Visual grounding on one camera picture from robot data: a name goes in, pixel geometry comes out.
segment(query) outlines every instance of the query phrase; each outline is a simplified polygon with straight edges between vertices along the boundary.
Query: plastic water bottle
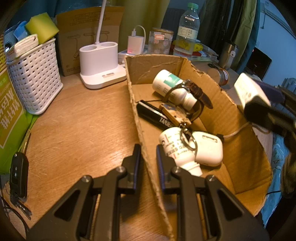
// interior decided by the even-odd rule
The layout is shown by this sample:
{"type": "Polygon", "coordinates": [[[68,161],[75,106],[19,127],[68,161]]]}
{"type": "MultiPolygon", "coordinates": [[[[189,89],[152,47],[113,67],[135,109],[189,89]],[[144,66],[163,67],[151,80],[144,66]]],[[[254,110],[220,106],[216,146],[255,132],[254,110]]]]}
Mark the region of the plastic water bottle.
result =
{"type": "Polygon", "coordinates": [[[200,19],[197,15],[198,5],[188,3],[187,11],[181,16],[179,22],[178,35],[174,48],[174,55],[191,59],[194,50],[198,30],[200,28],[200,19]]]}

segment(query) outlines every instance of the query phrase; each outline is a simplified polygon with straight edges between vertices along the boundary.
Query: white woven basket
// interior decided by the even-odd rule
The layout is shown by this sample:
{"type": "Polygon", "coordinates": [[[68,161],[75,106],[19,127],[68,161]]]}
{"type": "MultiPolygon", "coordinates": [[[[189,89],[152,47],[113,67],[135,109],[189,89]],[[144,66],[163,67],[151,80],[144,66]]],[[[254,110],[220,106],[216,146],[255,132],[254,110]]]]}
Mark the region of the white woven basket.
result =
{"type": "Polygon", "coordinates": [[[63,88],[54,41],[51,39],[7,63],[21,102],[34,115],[42,114],[63,88]]]}

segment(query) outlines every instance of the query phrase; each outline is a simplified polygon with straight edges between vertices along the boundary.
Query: white phone charger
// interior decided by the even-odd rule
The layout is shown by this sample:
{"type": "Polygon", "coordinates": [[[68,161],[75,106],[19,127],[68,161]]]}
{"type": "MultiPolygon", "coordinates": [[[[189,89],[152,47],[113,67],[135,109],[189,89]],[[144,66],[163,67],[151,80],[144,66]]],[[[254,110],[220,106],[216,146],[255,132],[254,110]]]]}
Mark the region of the white phone charger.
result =
{"type": "Polygon", "coordinates": [[[245,73],[240,74],[237,81],[234,83],[234,88],[243,108],[245,107],[246,103],[250,102],[255,96],[259,96],[266,104],[271,106],[269,99],[261,87],[245,73]]]}
{"type": "MultiPolygon", "coordinates": [[[[220,165],[223,159],[223,144],[221,139],[202,131],[195,131],[192,133],[192,136],[197,142],[195,161],[211,167],[220,165]]],[[[189,144],[194,147],[192,138],[190,138],[189,144]]]]}
{"type": "Polygon", "coordinates": [[[137,25],[136,27],[133,29],[131,36],[128,37],[128,54],[139,55],[144,51],[146,31],[141,25],[137,25]],[[144,37],[136,36],[136,27],[141,27],[144,30],[144,37]]]}

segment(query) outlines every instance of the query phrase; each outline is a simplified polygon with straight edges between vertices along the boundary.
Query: cardboard box with printed diagram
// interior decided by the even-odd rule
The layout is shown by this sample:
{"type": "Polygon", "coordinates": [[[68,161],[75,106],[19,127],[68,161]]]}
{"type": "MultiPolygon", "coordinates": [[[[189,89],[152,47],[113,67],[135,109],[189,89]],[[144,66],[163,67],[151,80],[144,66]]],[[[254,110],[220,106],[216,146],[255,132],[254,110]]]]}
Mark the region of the cardboard box with printed diagram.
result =
{"type": "MultiPolygon", "coordinates": [[[[118,43],[124,7],[106,7],[100,42],[118,43]]],[[[96,41],[101,7],[89,7],[57,15],[59,54],[64,76],[80,72],[79,49],[96,41]]]]}
{"type": "MultiPolygon", "coordinates": [[[[156,146],[162,130],[138,116],[137,102],[144,100],[159,107],[163,97],[154,92],[152,82],[159,71],[166,69],[183,80],[194,81],[213,104],[213,109],[204,108],[201,116],[193,122],[194,131],[227,135],[238,130],[247,120],[224,90],[209,75],[196,70],[185,58],[165,55],[129,56],[125,63],[142,155],[164,231],[174,240],[177,232],[176,196],[162,195],[156,162],[156,146]]],[[[265,202],[272,171],[264,148],[250,125],[223,143],[223,161],[219,167],[201,165],[201,168],[203,177],[215,175],[253,215],[258,214],[265,202]]]]}

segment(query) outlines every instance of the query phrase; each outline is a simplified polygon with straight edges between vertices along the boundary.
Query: metal thermos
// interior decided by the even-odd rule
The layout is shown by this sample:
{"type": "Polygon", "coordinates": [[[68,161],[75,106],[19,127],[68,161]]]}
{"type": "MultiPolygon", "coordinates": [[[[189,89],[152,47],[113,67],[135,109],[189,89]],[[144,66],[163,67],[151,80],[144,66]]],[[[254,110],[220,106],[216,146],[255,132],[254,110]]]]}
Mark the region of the metal thermos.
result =
{"type": "Polygon", "coordinates": [[[225,42],[220,59],[219,66],[223,69],[230,69],[233,59],[238,52],[238,47],[234,43],[225,42]]]}

